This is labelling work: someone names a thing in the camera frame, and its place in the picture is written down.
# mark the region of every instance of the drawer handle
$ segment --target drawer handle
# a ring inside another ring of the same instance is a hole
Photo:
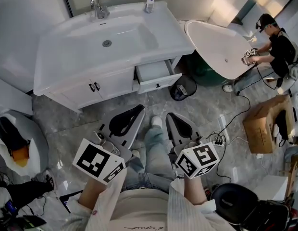
[[[99,91],[100,90],[100,85],[97,84],[96,82],[94,83],[95,84],[95,87],[97,88],[97,90]]]
[[[92,87],[92,84],[89,84],[89,86],[90,86],[90,89],[94,92],[95,89]]]

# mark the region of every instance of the black cap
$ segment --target black cap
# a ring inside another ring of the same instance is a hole
[[[271,17],[270,14],[264,13],[262,16],[260,16],[258,22],[256,23],[256,29],[260,28],[260,32],[264,30],[265,26],[267,25],[277,25],[275,19]]]

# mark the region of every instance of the open drawer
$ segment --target open drawer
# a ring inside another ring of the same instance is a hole
[[[138,93],[159,90],[173,85],[182,74],[174,74],[169,60],[136,66]]]

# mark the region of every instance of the tile floor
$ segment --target tile floor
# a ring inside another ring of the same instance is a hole
[[[249,98],[251,106],[275,96],[275,91],[268,89],[262,82],[241,92]],[[167,88],[144,94],[131,93],[113,98],[101,103],[88,106],[83,113],[75,112],[61,106],[45,96],[33,95],[33,119],[39,124],[45,134],[49,147],[49,167],[55,174],[58,190],[47,196],[45,214],[43,218],[48,225],[47,230],[58,230],[68,218],[68,212],[64,209],[59,196],[73,193],[83,189],[87,176],[72,166],[72,161],[78,146],[83,138],[90,139],[93,129],[97,128],[99,120],[110,110],[126,104],[142,104],[146,108],[146,116],[139,133],[142,141],[149,128],[152,116],[160,116],[164,122],[168,112],[176,112],[189,118],[199,127],[204,138],[211,132],[221,130],[218,118],[224,116],[229,122],[236,114],[248,108],[248,101],[243,97],[237,97],[233,93],[225,93],[221,87],[205,88],[198,86],[197,92],[181,101],[174,101]],[[238,116],[227,128],[230,141],[236,137],[247,139],[242,120],[246,113]],[[167,134],[165,140],[171,148]],[[222,157],[223,147],[216,147]],[[257,159],[251,154],[248,144],[241,140],[234,140],[227,146],[224,159],[220,163],[219,173],[230,176],[233,182],[239,183],[250,189],[254,189],[261,179],[267,174],[278,175],[283,169],[284,148],[276,150],[272,155],[265,155],[263,160]],[[204,184],[212,186],[216,183],[226,183],[227,178],[216,175],[216,168],[203,177]],[[43,199],[35,200],[30,204],[34,212],[41,214]]]

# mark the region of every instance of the bathtub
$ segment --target bathtub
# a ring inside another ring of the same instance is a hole
[[[198,84],[222,85],[238,78],[253,66],[241,61],[251,46],[237,32],[193,20],[187,21],[184,29],[195,46],[196,51],[186,56],[186,62]]]

